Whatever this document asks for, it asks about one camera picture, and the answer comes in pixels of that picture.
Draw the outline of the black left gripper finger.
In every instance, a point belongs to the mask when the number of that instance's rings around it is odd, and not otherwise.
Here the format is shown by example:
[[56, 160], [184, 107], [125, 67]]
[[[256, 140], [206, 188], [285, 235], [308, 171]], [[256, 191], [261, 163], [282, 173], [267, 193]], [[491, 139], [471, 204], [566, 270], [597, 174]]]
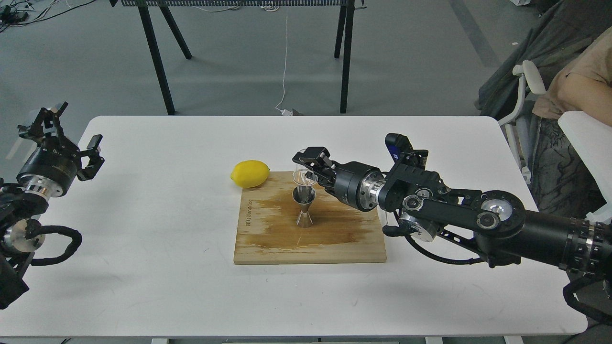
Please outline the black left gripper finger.
[[100, 156], [100, 143], [102, 139], [103, 135], [92, 136], [86, 150], [79, 151], [76, 155], [79, 159], [83, 157], [89, 158], [87, 165], [77, 170], [76, 176], [80, 181], [93, 179], [104, 164], [105, 160]]
[[67, 102], [57, 104], [47, 109], [42, 107], [36, 113], [33, 123], [29, 126], [17, 126], [18, 136], [25, 140], [32, 140], [41, 149], [64, 149], [67, 137], [60, 124], [60, 116], [68, 106]]

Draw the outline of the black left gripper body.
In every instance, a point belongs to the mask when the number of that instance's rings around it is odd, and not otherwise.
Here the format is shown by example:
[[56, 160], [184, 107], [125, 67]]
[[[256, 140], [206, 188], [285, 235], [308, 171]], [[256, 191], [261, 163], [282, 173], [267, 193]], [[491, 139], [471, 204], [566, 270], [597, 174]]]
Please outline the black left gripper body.
[[39, 179], [51, 197], [61, 197], [67, 193], [81, 169], [79, 148], [72, 142], [58, 144], [55, 147], [44, 144], [32, 153], [25, 165], [17, 174], [17, 182], [27, 186]]

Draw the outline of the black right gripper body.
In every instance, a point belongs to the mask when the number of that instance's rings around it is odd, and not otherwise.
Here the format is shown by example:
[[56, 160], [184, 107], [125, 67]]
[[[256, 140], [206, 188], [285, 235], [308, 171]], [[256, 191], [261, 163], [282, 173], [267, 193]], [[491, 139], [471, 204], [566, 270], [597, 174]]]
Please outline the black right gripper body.
[[380, 169], [357, 161], [334, 165], [335, 178], [326, 186], [328, 194], [343, 204], [368, 212], [379, 204], [377, 193], [385, 184]]

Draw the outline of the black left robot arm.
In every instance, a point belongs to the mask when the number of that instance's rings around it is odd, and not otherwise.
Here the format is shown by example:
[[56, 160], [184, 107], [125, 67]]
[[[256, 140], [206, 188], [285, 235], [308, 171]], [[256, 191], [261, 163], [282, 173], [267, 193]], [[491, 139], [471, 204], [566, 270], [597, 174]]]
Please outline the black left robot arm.
[[[50, 266], [69, 259], [81, 246], [82, 235], [62, 225], [42, 225], [35, 218], [48, 209], [48, 201], [64, 196], [74, 179], [93, 179], [104, 158], [100, 156], [102, 135], [94, 135], [81, 150], [64, 135], [60, 116], [67, 102], [42, 107], [33, 123], [18, 126], [22, 139], [37, 147], [19, 171], [15, 183], [1, 182], [0, 197], [0, 307], [6, 309], [29, 290], [23, 277], [29, 266]], [[64, 252], [53, 258], [35, 258], [47, 234], [69, 237]]]

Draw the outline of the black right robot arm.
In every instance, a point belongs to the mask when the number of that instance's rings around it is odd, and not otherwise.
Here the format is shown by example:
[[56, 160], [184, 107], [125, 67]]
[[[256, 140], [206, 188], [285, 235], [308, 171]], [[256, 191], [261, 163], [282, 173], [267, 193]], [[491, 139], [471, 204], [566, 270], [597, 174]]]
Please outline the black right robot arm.
[[603, 281], [611, 292], [611, 227], [581, 218], [526, 210], [502, 190], [451, 189], [437, 172], [426, 170], [427, 150], [389, 133], [385, 145], [394, 161], [387, 173], [351, 161], [330, 159], [324, 147], [308, 147], [293, 161], [343, 204], [368, 212], [379, 207], [397, 225], [384, 225], [387, 237], [405, 237], [423, 255], [447, 264], [485, 262], [494, 268], [523, 258], [556, 266], [580, 277], [563, 288], [571, 308], [606, 326], [611, 316], [580, 302], [575, 293]]

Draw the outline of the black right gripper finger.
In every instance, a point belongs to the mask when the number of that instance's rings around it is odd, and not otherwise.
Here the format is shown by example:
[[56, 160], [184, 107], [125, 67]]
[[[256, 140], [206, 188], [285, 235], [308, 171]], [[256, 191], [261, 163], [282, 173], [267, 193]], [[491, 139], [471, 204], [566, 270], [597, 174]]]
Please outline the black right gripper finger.
[[328, 149], [324, 147], [308, 147], [295, 153], [292, 161], [316, 175], [335, 175], [334, 162], [330, 159]]
[[317, 183], [326, 190], [326, 192], [335, 191], [335, 181], [337, 176], [335, 165], [307, 165], [312, 174], [317, 176]]

